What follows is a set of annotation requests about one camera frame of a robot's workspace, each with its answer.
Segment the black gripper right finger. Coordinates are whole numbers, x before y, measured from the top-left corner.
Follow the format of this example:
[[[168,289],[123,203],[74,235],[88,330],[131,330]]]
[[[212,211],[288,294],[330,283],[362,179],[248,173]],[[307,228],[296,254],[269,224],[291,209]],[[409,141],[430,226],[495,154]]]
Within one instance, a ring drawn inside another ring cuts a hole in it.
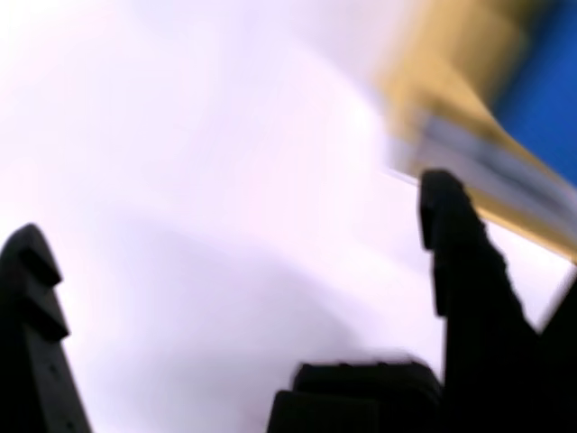
[[[446,319],[445,430],[574,432],[576,288],[537,333],[452,173],[423,173],[419,214],[423,246],[433,255],[437,313]]]

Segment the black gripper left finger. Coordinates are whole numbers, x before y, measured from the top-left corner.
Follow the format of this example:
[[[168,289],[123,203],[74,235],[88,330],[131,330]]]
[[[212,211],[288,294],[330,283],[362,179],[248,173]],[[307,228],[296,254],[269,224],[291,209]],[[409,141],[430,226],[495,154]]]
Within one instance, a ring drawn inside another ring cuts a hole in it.
[[[60,269],[35,224],[1,251],[1,430],[88,432],[62,340],[69,328],[54,291]]]

